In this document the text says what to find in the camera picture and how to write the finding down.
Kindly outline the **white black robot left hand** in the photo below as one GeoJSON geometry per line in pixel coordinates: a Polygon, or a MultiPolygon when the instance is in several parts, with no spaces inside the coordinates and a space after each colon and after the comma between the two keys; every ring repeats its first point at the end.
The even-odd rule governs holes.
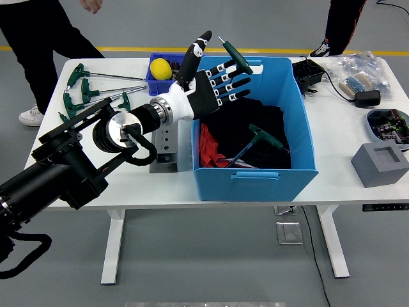
{"type": "Polygon", "coordinates": [[[196,120],[250,93],[249,90],[234,92],[233,90],[248,83],[245,78],[235,83],[228,83],[240,74],[253,73],[247,60],[227,41],[223,46],[231,56],[225,63],[208,70],[199,70],[205,48],[212,37],[211,31],[206,31],[190,45],[184,55],[176,81],[165,94],[168,106],[169,122],[178,120],[196,120]]]}

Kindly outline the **person's left hand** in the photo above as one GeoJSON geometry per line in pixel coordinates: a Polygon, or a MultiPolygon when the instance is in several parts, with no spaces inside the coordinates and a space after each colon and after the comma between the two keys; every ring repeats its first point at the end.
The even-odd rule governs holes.
{"type": "Polygon", "coordinates": [[[98,13],[103,4],[102,0],[79,0],[79,2],[85,10],[92,14],[98,13]]]}

